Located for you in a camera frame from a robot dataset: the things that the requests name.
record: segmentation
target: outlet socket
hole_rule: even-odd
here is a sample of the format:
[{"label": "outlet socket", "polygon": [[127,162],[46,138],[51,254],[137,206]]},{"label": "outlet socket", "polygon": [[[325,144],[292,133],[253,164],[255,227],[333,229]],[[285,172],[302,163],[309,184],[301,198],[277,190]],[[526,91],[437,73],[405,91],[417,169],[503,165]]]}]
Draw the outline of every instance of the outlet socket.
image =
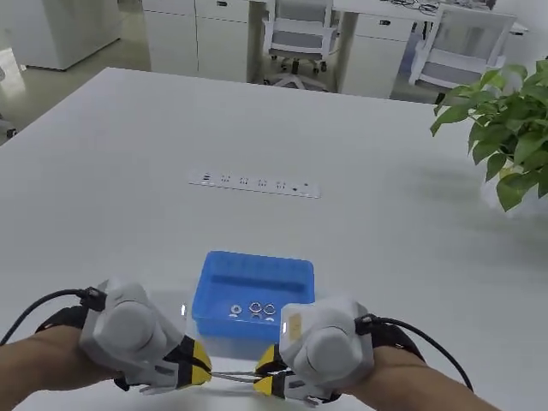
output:
[{"label": "outlet socket", "polygon": [[188,175],[188,183],[206,187],[232,188],[234,190],[254,191],[281,195],[294,195],[319,199],[318,184],[298,182],[281,178],[255,177],[217,173],[210,170],[193,170]]}]

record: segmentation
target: gray floor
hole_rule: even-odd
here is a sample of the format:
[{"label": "gray floor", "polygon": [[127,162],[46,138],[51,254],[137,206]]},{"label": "gray floor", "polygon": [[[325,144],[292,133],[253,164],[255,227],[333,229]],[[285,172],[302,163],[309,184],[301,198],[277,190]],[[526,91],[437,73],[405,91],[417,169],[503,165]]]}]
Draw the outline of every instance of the gray floor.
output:
[{"label": "gray floor", "polygon": [[[146,28],[142,8],[137,0],[123,0],[122,38],[98,51],[66,72],[19,67],[14,59],[9,42],[0,31],[0,67],[6,78],[0,82],[0,112],[19,130],[42,116],[46,111],[66,98],[74,90],[89,81],[105,67],[150,71],[150,57],[146,42]],[[264,65],[271,72],[276,64]],[[303,74],[311,71],[306,66]],[[320,74],[322,80],[329,77]],[[433,103],[437,93],[424,87],[410,86],[407,76],[401,73],[396,82],[392,98]],[[0,144],[5,136],[0,133]]]}]

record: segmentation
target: office chair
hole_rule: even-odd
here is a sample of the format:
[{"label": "office chair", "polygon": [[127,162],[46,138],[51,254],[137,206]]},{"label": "office chair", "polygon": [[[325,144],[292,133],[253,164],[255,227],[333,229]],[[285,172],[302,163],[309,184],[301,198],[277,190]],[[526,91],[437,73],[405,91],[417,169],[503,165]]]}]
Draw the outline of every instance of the office chair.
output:
[{"label": "office chair", "polygon": [[439,103],[448,89],[474,83],[485,71],[500,69],[506,62],[501,54],[515,19],[514,15],[440,4],[432,30],[415,49],[409,84],[422,80],[441,88]]},{"label": "office chair", "polygon": [[[6,74],[3,72],[2,68],[0,67],[0,81],[2,81],[6,77]],[[0,128],[4,128],[6,130],[6,135],[8,136],[8,139],[11,139],[14,135],[17,134],[17,130],[13,126],[11,122],[7,122],[3,119],[2,114],[0,113]]]},{"label": "office chair", "polygon": [[307,86],[327,91],[320,81],[299,75],[300,60],[313,64],[313,72],[327,70],[326,59],[337,37],[333,22],[333,0],[268,0],[268,19],[265,25],[263,52],[273,60],[283,57],[282,68],[292,61],[291,73],[276,75],[265,84],[273,86],[294,84],[301,90]]}]

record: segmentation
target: metal washer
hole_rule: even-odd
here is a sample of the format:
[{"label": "metal washer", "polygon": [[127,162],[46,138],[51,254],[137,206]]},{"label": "metal washer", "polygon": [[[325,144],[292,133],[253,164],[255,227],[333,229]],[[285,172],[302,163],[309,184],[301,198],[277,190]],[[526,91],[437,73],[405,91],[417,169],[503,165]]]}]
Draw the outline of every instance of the metal washer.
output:
[{"label": "metal washer", "polygon": [[238,304],[235,304],[234,306],[230,308],[230,312],[236,315],[241,313],[241,306],[239,306]]},{"label": "metal washer", "polygon": [[249,304],[249,311],[252,313],[260,313],[263,311],[263,306],[260,305],[260,302],[254,301],[251,304]]},{"label": "metal washer", "polygon": [[276,313],[276,308],[274,307],[274,304],[266,304],[263,311],[266,315],[274,315]]}]

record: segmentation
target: green plant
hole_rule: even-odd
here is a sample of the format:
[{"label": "green plant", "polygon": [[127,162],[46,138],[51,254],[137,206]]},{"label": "green plant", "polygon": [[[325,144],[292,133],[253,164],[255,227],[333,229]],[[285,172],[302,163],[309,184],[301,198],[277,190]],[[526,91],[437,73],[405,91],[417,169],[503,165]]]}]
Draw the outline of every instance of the green plant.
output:
[{"label": "green plant", "polygon": [[468,153],[476,164],[487,160],[487,182],[499,174],[498,199],[507,211],[535,186],[539,198],[548,194],[548,61],[537,62],[531,76],[519,65],[504,69],[521,77],[520,90],[504,95],[502,70],[488,71],[480,81],[447,94],[445,101],[459,102],[443,112],[444,102],[436,107],[431,131],[436,135],[443,124],[474,120]]}]

